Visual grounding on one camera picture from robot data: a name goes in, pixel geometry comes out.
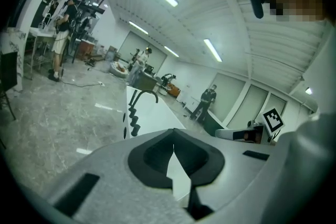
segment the ceiling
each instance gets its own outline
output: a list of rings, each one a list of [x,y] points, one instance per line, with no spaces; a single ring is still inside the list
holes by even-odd
[[[257,19],[249,0],[177,0],[176,7],[165,0],[108,2],[116,18],[142,27],[148,36],[130,26],[153,45],[171,48],[179,60],[250,77],[288,94],[299,90],[297,82],[327,34],[325,22],[279,22],[266,5],[264,18]],[[222,63],[204,44],[206,38]]]

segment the white cloth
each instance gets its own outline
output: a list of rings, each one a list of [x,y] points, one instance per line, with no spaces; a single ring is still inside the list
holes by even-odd
[[[142,51],[138,54],[138,58],[136,62],[140,64],[141,66],[143,66],[147,60],[148,60],[148,55],[144,51]]]
[[[135,62],[131,72],[129,73],[126,82],[128,82],[131,86],[133,86],[138,79],[139,72],[142,70],[142,66],[139,65],[138,62]]]
[[[56,54],[63,54],[68,36],[69,36],[69,30],[66,30],[64,32],[58,32],[51,51],[54,51]]]

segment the white counter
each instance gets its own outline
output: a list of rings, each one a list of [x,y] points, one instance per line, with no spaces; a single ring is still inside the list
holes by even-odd
[[[135,88],[127,86],[124,95],[125,120],[123,124],[125,139],[134,138],[131,135],[133,127],[130,125],[132,119],[130,118],[130,111],[128,110],[130,106],[128,104],[130,103],[135,90]],[[133,101],[136,100],[140,92],[141,91],[138,90],[137,95],[134,97]],[[141,126],[138,132],[138,136],[173,128],[185,129],[183,124],[178,120],[167,104],[160,97],[158,97],[158,99],[159,102],[155,103],[155,96],[153,94],[143,93],[134,106],[134,108],[137,110],[135,116],[139,117],[137,124]],[[182,206],[186,206],[188,201],[188,194],[190,192],[191,181],[186,175],[175,154],[172,155],[169,161],[167,177],[173,180],[174,198],[180,201]]]
[[[136,89],[130,86],[127,86],[125,93],[125,109],[126,113],[125,117],[125,127],[127,128],[126,138],[132,138],[131,132],[133,127],[131,127],[130,111],[128,105],[131,101],[132,95]],[[185,129],[183,124],[177,119],[174,113],[170,110],[170,108],[166,105],[166,103],[158,97],[159,102],[155,103],[155,96],[151,93],[143,93],[139,100],[135,105],[135,109],[137,110],[135,116],[138,116],[139,119],[137,124],[140,125],[140,129],[138,135],[148,134],[156,131],[162,131],[167,129]]]

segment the black slot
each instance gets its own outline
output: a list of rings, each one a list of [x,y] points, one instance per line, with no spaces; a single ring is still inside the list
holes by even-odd
[[[99,176],[85,174],[67,193],[65,193],[54,205],[63,214],[72,217],[86,197],[89,195]]]
[[[262,161],[267,161],[269,155],[268,154],[264,154],[264,153],[260,153],[260,152],[255,152],[255,151],[245,151],[243,153],[243,155],[245,156],[249,156],[255,159],[260,159]]]

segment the black shoe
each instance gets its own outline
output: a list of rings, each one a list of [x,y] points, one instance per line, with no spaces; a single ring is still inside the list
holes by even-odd
[[[54,77],[54,74],[50,74],[50,75],[48,76],[48,79],[53,80],[53,81],[56,81],[56,82],[59,82],[59,78],[55,78],[55,77]]]

